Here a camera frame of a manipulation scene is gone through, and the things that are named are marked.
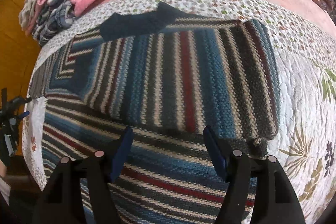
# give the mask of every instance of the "bed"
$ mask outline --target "bed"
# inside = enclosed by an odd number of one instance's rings
[[[314,223],[336,191],[336,26],[311,0],[107,0],[78,18],[42,49],[34,72],[75,35],[87,32],[113,13],[141,14],[162,1],[187,13],[224,19],[260,20],[268,29],[280,82],[280,125],[268,142],[299,198],[306,223]],[[43,188],[51,167],[42,157],[48,99],[26,106],[22,150]],[[244,223],[249,223],[252,208]]]

